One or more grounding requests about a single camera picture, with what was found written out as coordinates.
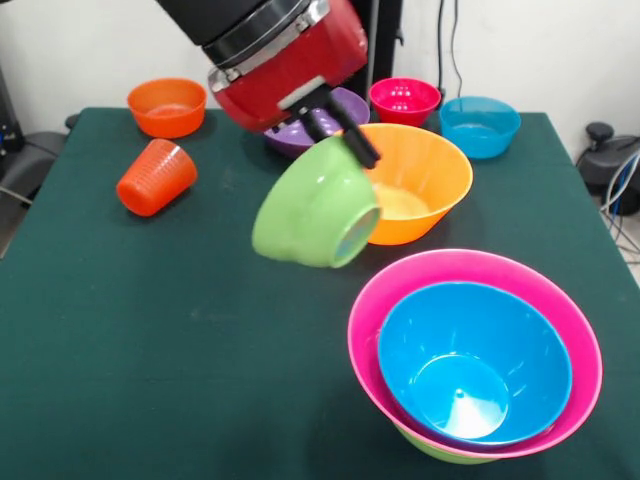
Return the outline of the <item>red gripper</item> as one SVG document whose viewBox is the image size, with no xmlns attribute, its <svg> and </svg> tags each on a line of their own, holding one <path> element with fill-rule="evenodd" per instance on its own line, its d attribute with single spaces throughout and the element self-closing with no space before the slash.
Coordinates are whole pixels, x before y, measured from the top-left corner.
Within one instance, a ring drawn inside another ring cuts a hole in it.
<svg viewBox="0 0 640 480">
<path fill-rule="evenodd" d="M 365 66 L 367 36 L 348 1 L 312 1 L 270 46 L 235 67 L 213 67 L 209 88 L 218 105 L 243 128 L 262 132 L 283 121 L 288 109 L 321 86 L 335 87 Z M 299 120 L 314 143 L 333 136 L 330 114 L 364 168 L 381 156 L 348 112 L 329 95 L 324 108 L 301 109 Z"/>
</svg>

